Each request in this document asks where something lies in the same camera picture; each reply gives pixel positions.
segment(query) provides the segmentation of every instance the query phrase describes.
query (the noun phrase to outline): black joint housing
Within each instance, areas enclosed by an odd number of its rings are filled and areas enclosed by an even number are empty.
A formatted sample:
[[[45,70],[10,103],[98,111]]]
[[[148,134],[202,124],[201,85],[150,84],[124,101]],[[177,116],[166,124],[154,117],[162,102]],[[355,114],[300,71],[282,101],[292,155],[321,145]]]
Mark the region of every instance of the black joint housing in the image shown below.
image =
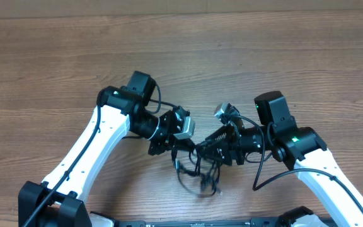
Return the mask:
[[[146,107],[155,90],[155,80],[151,75],[134,71],[127,86],[121,87],[124,91],[133,92],[142,98],[142,104]]]
[[[18,226],[23,226],[49,192],[47,183],[38,185],[33,182],[26,182],[24,184],[18,196]],[[28,226],[92,227],[84,202],[76,199],[75,194],[75,192],[70,192],[68,195],[64,195],[54,192],[49,205],[60,202],[60,207],[46,205]]]
[[[297,219],[306,216],[312,215],[313,211],[305,206],[297,207],[293,210],[285,212],[283,215],[279,216],[278,223],[281,226],[291,226],[296,222]]]
[[[289,170],[294,169],[296,160],[304,160],[305,154],[317,149],[327,150],[327,144],[310,127],[302,127],[284,136],[276,137],[275,142],[283,153],[284,164]]]
[[[273,132],[276,136],[297,129],[296,121],[289,112],[287,100],[281,91],[270,91],[255,98],[255,104],[263,125],[273,122]]]
[[[99,92],[96,104],[100,107],[108,105],[120,109],[122,114],[127,115],[132,114],[135,105],[141,102],[142,97],[136,93],[108,86]]]
[[[181,132],[183,119],[190,116],[190,112],[178,106],[167,111],[159,120],[155,121],[155,127],[150,133],[151,145],[148,154],[156,155],[172,149],[193,151],[195,145],[191,139],[177,139],[174,134]]]

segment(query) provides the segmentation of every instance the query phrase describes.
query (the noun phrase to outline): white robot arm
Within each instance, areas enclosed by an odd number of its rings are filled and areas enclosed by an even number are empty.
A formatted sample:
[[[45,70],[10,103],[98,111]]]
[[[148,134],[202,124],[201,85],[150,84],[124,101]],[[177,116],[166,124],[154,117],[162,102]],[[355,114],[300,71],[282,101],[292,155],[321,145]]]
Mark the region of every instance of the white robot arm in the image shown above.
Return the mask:
[[[198,145],[190,140],[195,124],[189,117],[190,113],[181,107],[173,107],[159,118],[147,112],[144,106],[150,100],[153,84],[156,85],[156,82],[151,79],[150,75],[135,72],[127,87],[121,89],[107,87],[101,91],[97,101],[98,106],[94,109],[89,124],[67,156],[43,179],[40,185],[27,182],[21,189],[18,196],[19,226],[114,227],[116,223],[113,220],[95,213],[88,214],[84,205],[97,174],[114,147],[129,131],[151,140],[148,151],[151,155],[174,149],[189,152],[196,149],[197,154],[200,153],[203,158],[209,158],[206,156],[208,150],[222,151],[216,146],[210,146],[209,141],[216,143],[218,139],[211,140],[209,137],[208,141]],[[257,108],[260,106],[258,113],[262,123],[269,124],[271,120],[273,121],[274,143],[276,144],[271,149],[273,157],[278,161],[283,161],[288,169],[296,172],[298,179],[314,192],[338,226],[363,226],[363,212],[361,211],[363,210],[363,197],[345,177],[330,150],[326,148],[326,144],[317,134],[310,128],[298,130],[287,107],[284,109],[285,98],[282,100],[281,97],[283,96],[280,93],[271,92],[259,96],[258,100],[255,99]],[[230,111],[229,114],[238,113],[230,105],[220,105],[216,110],[219,114],[216,116],[222,123],[229,121],[223,118],[228,116],[226,115],[227,110]],[[235,123],[229,132],[232,134],[237,132],[236,136],[246,142],[250,140],[250,143],[246,143],[246,145],[239,144],[242,150],[244,150],[244,146],[252,150],[258,149],[258,151],[261,149],[264,151],[266,146],[270,147],[263,142],[263,148],[256,139],[259,138],[256,137],[258,132],[264,130],[264,127],[260,128],[257,125],[257,129],[245,129],[241,122]],[[227,130],[227,125],[216,133],[223,134],[223,129]],[[320,147],[320,144],[324,144],[321,146],[324,149],[310,149],[309,152],[309,148]],[[221,155],[220,160],[231,165],[232,157],[228,156],[228,152],[222,151],[215,154]],[[303,169],[320,170],[329,173],[331,177],[312,171],[300,172]],[[338,179],[344,187],[334,182],[332,177]],[[350,194],[354,195],[359,206]],[[50,205],[53,203],[60,204],[60,209],[51,208]],[[318,218],[302,217],[291,226],[326,225]]]
[[[67,156],[43,179],[42,182],[49,183],[47,185],[48,189],[54,188],[64,172],[67,171],[68,167],[84,148],[95,128],[97,115],[96,107],[88,126],[86,126]],[[69,174],[67,180],[57,189],[57,192],[64,195],[70,192],[75,193],[77,199],[86,203],[93,182],[109,154],[121,138],[130,130],[130,117],[121,114],[121,110],[117,108],[105,105],[101,108],[99,128],[100,131],[95,135],[92,143],[82,155],[82,158],[78,161],[73,171]]]
[[[363,196],[341,171],[329,149],[317,149],[304,156],[304,160],[295,162],[295,170],[311,168],[336,176],[363,208]],[[320,173],[297,172],[296,175],[313,191],[338,226],[363,226],[363,214],[343,187]]]

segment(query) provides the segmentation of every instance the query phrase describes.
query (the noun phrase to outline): wire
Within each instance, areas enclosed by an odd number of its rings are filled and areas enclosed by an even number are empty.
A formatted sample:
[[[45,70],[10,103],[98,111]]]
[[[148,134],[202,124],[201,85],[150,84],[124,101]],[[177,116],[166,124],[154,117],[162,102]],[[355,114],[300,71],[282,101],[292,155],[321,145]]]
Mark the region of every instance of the wire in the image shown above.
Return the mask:
[[[153,81],[155,83],[156,88],[158,89],[158,107],[155,110],[155,112],[152,112],[152,111],[149,111],[149,110],[147,110],[147,111],[150,114],[157,114],[161,110],[162,96],[161,96],[161,89],[159,88],[159,85],[157,84],[157,82],[155,80],[153,80]]]
[[[200,175],[201,172],[201,156],[197,153],[197,162],[195,163],[195,174]]]
[[[188,159],[193,163],[193,165],[195,165],[193,159],[192,159],[192,152],[188,153]]]
[[[290,170],[290,171],[286,171],[286,172],[280,173],[280,174],[278,174],[278,175],[276,175],[276,176],[274,176],[274,177],[272,177],[272,178],[264,181],[259,186],[257,186],[258,177],[260,176],[260,173],[261,173],[262,167],[263,167],[263,162],[264,162],[264,154],[265,154],[264,134],[263,134],[260,126],[258,124],[256,124],[254,121],[250,120],[249,118],[244,117],[244,116],[240,116],[240,115],[234,115],[232,117],[237,117],[237,118],[241,118],[243,120],[247,120],[248,122],[252,123],[260,131],[260,134],[262,135],[262,139],[263,139],[263,152],[262,152],[262,159],[260,161],[260,164],[259,164],[259,167],[258,167],[258,170],[257,170],[257,174],[256,174],[256,178],[255,178],[255,181],[254,181],[254,184],[253,184],[253,188],[252,188],[254,191],[257,191],[258,189],[266,186],[267,184],[273,182],[274,180],[276,180],[276,179],[278,179],[280,177],[286,176],[288,174],[291,174],[291,173],[297,173],[297,172],[315,172],[315,173],[320,173],[320,174],[323,174],[323,175],[326,175],[327,177],[329,177],[330,180],[336,181],[344,189],[344,191],[346,191],[346,193],[348,193],[348,195],[350,196],[350,198],[353,200],[353,202],[355,203],[355,205],[357,205],[357,207],[359,208],[359,210],[363,214],[363,207],[358,202],[358,200],[355,198],[355,196],[351,193],[351,191],[347,188],[347,186],[345,186],[345,184],[343,184],[341,181],[339,181],[339,179],[336,176],[334,176],[334,175],[332,175],[330,173],[321,171],[321,170],[312,169],[312,168],[302,168],[302,169],[297,169],[297,170]],[[269,131],[268,129],[269,129],[270,125],[271,125],[271,122],[268,123],[267,132]]]
[[[274,143],[272,142],[271,137],[270,137],[270,126],[272,124],[274,124],[274,122],[270,122],[267,125],[267,140],[268,140],[268,143],[270,144],[271,147],[274,146]],[[260,163],[259,161],[250,161],[247,158],[248,156],[249,156],[249,154],[247,154],[246,157],[245,157],[245,161],[247,161],[248,163]],[[267,161],[271,156],[272,156],[272,153],[268,154],[267,157],[265,157],[264,161]]]
[[[157,101],[157,100],[153,100],[153,99],[151,99],[150,101],[151,101],[151,102],[154,102],[154,103],[159,103],[159,101]],[[161,104],[162,104],[162,105],[167,105],[167,106],[169,106],[169,107],[173,107],[173,108],[176,108],[176,107],[177,107],[175,104],[168,103],[168,102],[164,102],[164,101],[161,101]]]
[[[211,196],[215,195],[215,193],[217,192],[217,185],[219,183],[219,177],[221,176],[221,164],[217,163],[217,170],[218,170],[218,176],[215,179],[214,185],[212,186],[212,188],[214,189],[214,192],[212,193]]]
[[[196,192],[193,192],[192,190],[190,190],[183,182],[182,180],[180,179],[180,170],[177,170],[177,179],[179,180],[179,183],[180,185],[189,193],[193,194],[193,195],[196,195],[198,197],[211,197],[212,195],[214,195],[215,193],[212,193],[211,195],[205,195],[205,194],[200,194],[200,193],[196,193]]]
[[[53,189],[49,192],[49,194],[43,199],[43,201],[36,207],[36,209],[33,211],[32,215],[25,221],[25,223],[23,224],[22,227],[29,226],[30,222],[36,218],[37,214],[44,208],[44,206],[48,202],[50,202],[50,198],[53,196],[54,192],[57,191],[57,189],[61,186],[61,184],[64,182],[64,180],[69,176],[69,174],[72,172],[72,170],[76,166],[76,163],[78,163],[78,161],[81,159],[82,155],[85,153],[85,151],[88,149],[89,145],[92,143],[93,138],[95,137],[96,133],[98,131],[100,131],[99,125],[100,125],[101,110],[100,110],[99,105],[96,107],[98,109],[98,118],[96,120],[95,128],[93,129],[92,135],[89,138],[88,142],[86,142],[85,146],[83,147],[81,152],[78,154],[78,156],[75,158],[73,163],[70,165],[68,170],[64,172],[61,179],[57,182],[57,184],[53,187]]]
[[[246,155],[245,157],[245,161],[248,163],[260,163],[260,161],[250,161],[247,157],[249,156],[249,154]],[[272,156],[272,153],[268,154],[267,157],[265,157],[264,161],[267,161],[270,157]]]
[[[263,183],[261,183],[259,186],[255,187],[253,190],[257,191],[258,189],[266,186],[267,184],[273,182],[274,180],[289,175],[291,173],[297,173],[297,172],[313,172],[313,173],[319,173],[319,174],[323,174],[327,177],[330,178],[330,180],[334,180],[337,184],[339,184],[339,186],[341,186],[344,191],[346,191],[346,193],[348,193],[348,195],[350,196],[350,198],[352,199],[352,201],[355,203],[355,205],[357,205],[357,207],[359,208],[359,210],[361,211],[361,213],[363,214],[363,207],[361,206],[361,204],[359,203],[359,201],[355,198],[355,196],[353,195],[353,193],[347,188],[347,186],[345,186],[345,184],[343,182],[341,182],[336,176],[324,172],[322,170],[317,170],[317,169],[312,169],[312,168],[300,168],[300,169],[296,169],[296,170],[290,170],[290,171],[286,171],[280,174],[275,175],[274,177],[264,181]]]
[[[142,139],[142,136],[124,136],[121,139]]]
[[[255,181],[253,183],[253,187],[252,189],[254,190],[254,188],[256,187],[257,185],[257,182],[258,182],[258,178],[260,177],[260,173],[262,172],[262,168],[263,168],[263,162],[264,162],[264,156],[265,156],[265,140],[264,140],[264,133],[262,131],[262,128],[254,121],[252,121],[251,119],[247,118],[247,117],[244,117],[244,116],[240,116],[240,115],[232,115],[231,116],[232,118],[240,118],[240,119],[243,119],[243,120],[246,120],[248,122],[250,122],[251,124],[253,124],[257,130],[260,131],[260,134],[262,135],[262,142],[263,142],[263,151],[262,151],[262,158],[260,160],[260,164],[258,166],[258,170],[257,170],[257,174],[256,174],[256,178],[255,178]]]
[[[267,125],[267,139],[268,139],[268,143],[270,144],[270,146],[271,146],[271,147],[273,147],[273,146],[274,146],[274,143],[272,142],[271,137],[270,137],[270,126],[271,126],[272,124],[274,124],[274,122],[270,122],[270,123],[268,123],[268,125]]]

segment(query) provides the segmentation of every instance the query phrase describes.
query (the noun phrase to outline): wood grain surface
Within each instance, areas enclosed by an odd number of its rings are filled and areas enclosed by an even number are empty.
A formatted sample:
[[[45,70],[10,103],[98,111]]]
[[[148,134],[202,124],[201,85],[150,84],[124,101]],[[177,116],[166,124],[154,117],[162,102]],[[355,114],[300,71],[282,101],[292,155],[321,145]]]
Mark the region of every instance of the wood grain surface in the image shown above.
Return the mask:
[[[221,126],[217,104],[258,121],[254,97],[280,90],[299,126],[318,132],[363,195],[363,11],[0,20],[0,226],[17,226],[22,185],[65,157],[98,92],[126,84],[134,70],[153,76],[164,101],[191,111],[196,143]],[[327,216],[295,176],[253,192],[258,166],[248,163],[222,167],[223,195],[199,199],[179,185],[170,154],[149,156],[148,146],[120,142],[89,211],[177,221],[276,216],[304,205]],[[260,181],[284,170],[268,161]],[[198,179],[183,180],[198,188]]]
[[[348,9],[363,0],[0,0],[0,19]]]

